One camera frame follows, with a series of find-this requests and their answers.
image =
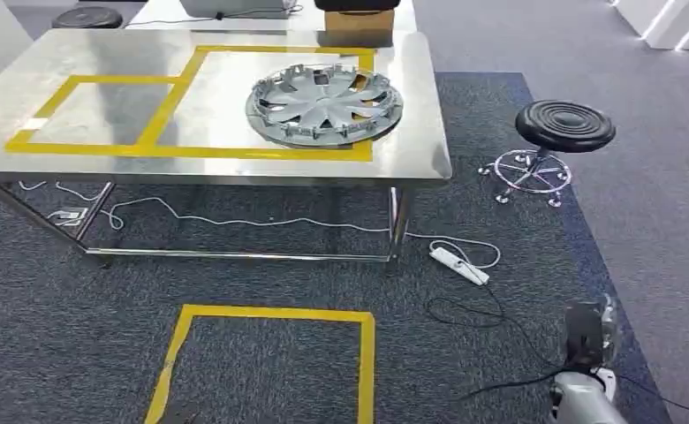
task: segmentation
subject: stool seat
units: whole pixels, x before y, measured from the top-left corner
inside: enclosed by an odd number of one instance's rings
[[[615,126],[599,110],[559,100],[528,104],[516,116],[516,130],[532,144],[565,153],[592,152],[615,138]]]
[[[87,6],[65,11],[53,19],[54,28],[118,28],[124,17],[110,7]]]

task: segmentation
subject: dark blue carpet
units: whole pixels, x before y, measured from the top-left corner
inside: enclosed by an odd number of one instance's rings
[[[575,199],[492,200],[497,185],[476,169],[525,146],[513,129],[531,100],[516,73],[439,73],[454,179],[420,193],[411,230],[490,241],[503,250],[491,284],[523,323],[537,354],[560,360],[564,305],[615,294]],[[94,191],[92,185],[70,185]],[[268,221],[309,216],[382,227],[384,193],[365,189],[120,186],[112,202],[159,195],[183,213]],[[44,212],[80,204],[46,186],[26,193]],[[154,204],[124,208],[120,232],[98,218],[89,243],[121,246],[257,246],[258,250],[362,253],[383,237],[307,224],[211,227],[177,222]],[[468,249],[474,261],[491,258]],[[400,273],[378,264],[118,259],[97,269],[0,205],[0,424],[140,422],[186,303],[364,310],[376,319],[375,417],[380,423],[543,423],[545,384],[456,399],[485,384],[540,375],[517,329],[447,326],[426,316],[435,296],[494,311],[482,289],[408,240]],[[458,320],[482,323],[478,316]],[[620,311],[617,371],[655,389]],[[201,318],[178,355],[171,402],[192,402],[212,423],[355,422],[357,339],[349,324]],[[618,406],[631,423],[669,423],[663,403],[622,384]]]

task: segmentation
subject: table top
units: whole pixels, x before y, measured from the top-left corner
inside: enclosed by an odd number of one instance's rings
[[[155,20],[177,21],[197,19],[186,13],[180,0],[149,0],[129,23],[130,29],[227,29],[227,30],[271,30],[271,31],[323,31],[324,11],[317,8],[314,0],[298,0],[303,10],[290,15],[288,19],[223,19],[166,24],[145,22]],[[414,32],[414,8],[412,0],[402,0],[394,10],[394,29]]]
[[[428,44],[340,48],[324,32],[48,31],[0,74],[0,180],[418,186],[451,177]],[[258,79],[291,64],[389,77],[401,121],[377,140],[291,148],[248,124]]]

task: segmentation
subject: stainless steel table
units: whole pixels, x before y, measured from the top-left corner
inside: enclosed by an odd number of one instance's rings
[[[379,34],[374,37],[384,42]],[[0,75],[0,183],[104,182],[74,235],[0,184],[0,200],[85,254],[394,261],[416,188],[451,177],[428,44],[394,33],[359,47],[343,34],[52,30]],[[253,83],[291,64],[357,64],[402,94],[401,121],[346,148],[291,148],[247,123]],[[255,254],[86,246],[116,184],[380,186],[390,197],[387,254]]]

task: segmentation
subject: cardboard box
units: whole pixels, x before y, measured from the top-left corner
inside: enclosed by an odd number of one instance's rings
[[[359,31],[394,29],[394,10],[390,11],[327,11],[327,31]]]

